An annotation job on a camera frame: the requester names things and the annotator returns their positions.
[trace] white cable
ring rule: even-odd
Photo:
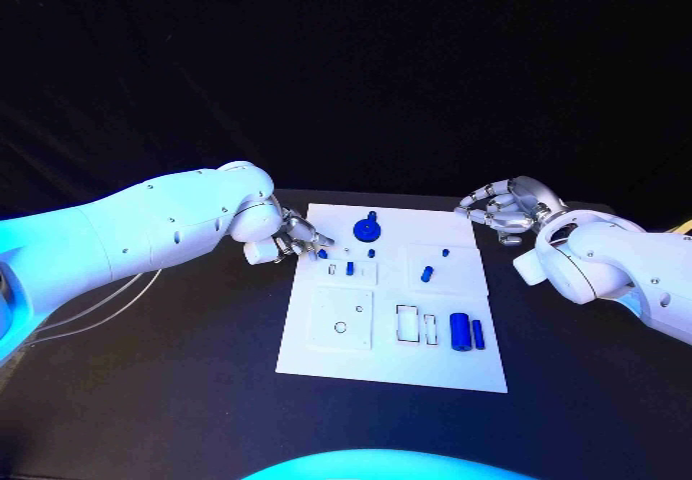
[[[51,337],[45,337],[45,338],[38,338],[37,340],[34,340],[32,342],[28,342],[24,346],[25,347],[30,347],[31,345],[35,345],[37,343],[40,342],[44,342],[45,340],[53,340],[56,338],[60,338],[60,337],[68,337],[70,335],[74,335],[76,333],[81,333],[84,332],[86,330],[90,330],[92,328],[97,327],[99,325],[102,325],[107,320],[110,320],[110,318],[113,318],[115,316],[118,316],[125,310],[126,308],[129,307],[129,305],[136,301],[136,299],[143,295],[143,292],[148,290],[148,287],[152,285],[154,283],[154,280],[155,278],[158,277],[158,274],[161,273],[161,271],[158,270],[155,272],[155,275],[154,277],[151,278],[149,282],[146,283],[146,286],[141,289],[141,292],[136,294],[136,296],[129,300],[129,302],[126,303],[126,305],[112,314],[109,315],[107,317],[105,317],[99,322],[96,322],[93,325],[89,325],[87,327],[84,328],[80,328],[79,330],[74,330],[71,332],[66,332],[66,333],[60,333],[60,335],[53,335]]]
[[[76,315],[68,317],[66,320],[61,320],[56,323],[51,323],[50,325],[45,325],[44,327],[40,327],[34,330],[35,333],[43,332],[48,328],[54,328],[60,325],[64,325],[66,323],[71,322],[76,320],[79,317],[83,317],[87,313],[90,313],[105,302],[110,301],[126,289],[126,287],[136,281],[136,279],[141,277],[141,273],[133,276],[133,278],[115,290],[107,297],[105,297],[94,305],[92,305],[86,310],[80,311]]]

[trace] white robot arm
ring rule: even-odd
[[[0,364],[87,290],[210,252],[227,234],[250,264],[331,245],[280,208],[247,162],[154,178],[93,203],[0,222]]]
[[[485,210],[471,204],[491,198]],[[497,230],[500,243],[518,245],[537,233],[534,248],[514,259],[525,283],[549,280],[564,298],[621,303],[645,325],[692,344],[692,237],[647,233],[628,220],[569,210],[550,189],[517,177],[475,190],[455,212]]]

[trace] table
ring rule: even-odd
[[[302,213],[308,202],[451,210],[458,201],[276,196]],[[106,325],[28,349],[0,392],[0,472],[227,479],[312,453],[389,448],[538,478],[681,477],[692,347],[615,303],[579,306],[547,283],[527,287],[511,259],[528,245],[501,247],[479,227],[475,237],[508,394],[276,374],[295,259],[249,266],[226,238],[162,271]]]

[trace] white board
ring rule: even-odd
[[[352,225],[370,211],[381,235],[363,243]],[[321,204],[309,205],[306,220],[335,245],[324,248],[327,259],[298,260],[276,372],[505,393],[469,221],[451,212]],[[427,265],[433,272],[423,283]],[[399,318],[397,305],[416,308],[416,320],[410,309],[400,309]],[[452,313],[481,321],[484,350],[451,349]],[[426,341],[430,315],[436,345]],[[400,341],[397,328],[414,339],[414,321],[419,341]]]

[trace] robotic hand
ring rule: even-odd
[[[67,300],[208,253],[226,234],[246,242],[250,264],[314,255],[314,244],[332,245],[280,208],[272,191],[266,173],[231,162],[154,178],[86,205],[0,222],[0,365]]]
[[[485,210],[471,209],[485,198]],[[570,210],[528,177],[485,185],[453,211],[497,230],[502,245],[521,243],[513,234],[536,232],[534,248],[513,262],[528,285],[547,279],[577,304],[616,301],[645,325],[692,344],[690,236],[647,233],[613,215]]]

